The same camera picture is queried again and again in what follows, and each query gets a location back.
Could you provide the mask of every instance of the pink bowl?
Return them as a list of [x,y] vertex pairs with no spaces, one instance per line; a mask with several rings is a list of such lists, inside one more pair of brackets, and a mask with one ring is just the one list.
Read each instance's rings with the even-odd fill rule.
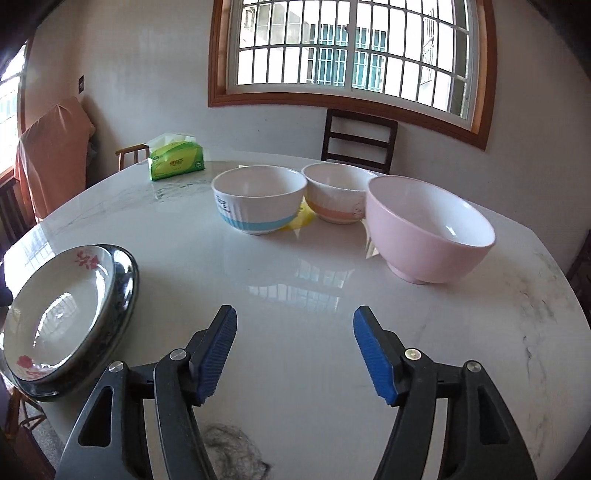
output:
[[492,225],[468,202],[407,177],[372,179],[366,218],[390,270],[411,283],[458,280],[484,259],[496,241]]

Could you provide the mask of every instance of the plate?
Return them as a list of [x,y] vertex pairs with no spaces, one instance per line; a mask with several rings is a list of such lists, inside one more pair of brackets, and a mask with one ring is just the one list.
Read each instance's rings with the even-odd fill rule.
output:
[[13,375],[15,385],[33,400],[54,401],[91,381],[97,381],[127,330],[138,294],[137,263],[133,256],[121,247],[98,246],[111,254],[115,267],[113,293],[105,305],[105,319],[98,329],[95,340],[74,362],[72,368],[63,374],[56,372],[56,375],[52,375],[47,381],[24,381]]
[[52,258],[25,283],[4,328],[4,354],[21,380],[65,371],[93,340],[113,289],[111,254],[96,245]]

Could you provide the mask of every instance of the bowl with blue stripe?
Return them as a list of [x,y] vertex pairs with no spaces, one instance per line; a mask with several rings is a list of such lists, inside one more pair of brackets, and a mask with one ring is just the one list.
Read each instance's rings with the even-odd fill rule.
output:
[[237,230],[262,235],[279,230],[298,213],[307,180],[285,167],[252,165],[220,173],[212,181],[217,211]]

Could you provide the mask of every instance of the white marble table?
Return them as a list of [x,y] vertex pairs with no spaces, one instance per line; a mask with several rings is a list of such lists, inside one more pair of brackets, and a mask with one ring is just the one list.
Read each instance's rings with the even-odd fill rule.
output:
[[[206,170],[153,183],[126,168],[52,213],[6,254],[16,293],[56,253],[81,244],[128,249],[141,273],[138,303],[116,358],[159,360],[205,328],[222,304],[238,334],[216,394],[198,422],[240,428],[275,480],[371,479],[396,411],[374,391],[352,329],[370,305],[382,326],[433,360],[480,360],[503,395],[540,480],[553,479],[591,424],[591,332],[564,275],[526,227],[479,207],[498,243],[462,281],[417,286],[395,277],[361,223],[314,220],[253,237],[218,217],[211,179],[238,164],[302,168],[281,155],[211,151]],[[63,440],[88,391],[46,404]],[[436,478],[445,401],[439,401],[425,479]],[[166,478],[152,406],[154,478]]]

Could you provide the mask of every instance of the screw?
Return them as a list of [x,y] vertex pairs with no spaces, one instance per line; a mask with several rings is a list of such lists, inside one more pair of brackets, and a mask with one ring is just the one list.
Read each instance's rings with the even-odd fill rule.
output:
[[421,352],[419,352],[416,348],[409,348],[404,352],[404,356],[409,360],[418,360],[421,358]]
[[117,360],[109,365],[109,372],[111,372],[112,374],[115,374],[117,372],[121,372],[122,370],[123,370],[123,362],[120,362],[119,360]]
[[173,350],[172,352],[170,352],[170,359],[171,360],[182,360],[186,356],[187,356],[187,352],[185,350],[183,350],[182,348],[177,348],[176,350]]
[[467,364],[466,364],[466,368],[470,371],[470,372],[474,372],[474,373],[478,373],[480,370],[482,370],[482,365],[479,364],[478,362],[475,362],[474,360],[470,360]]

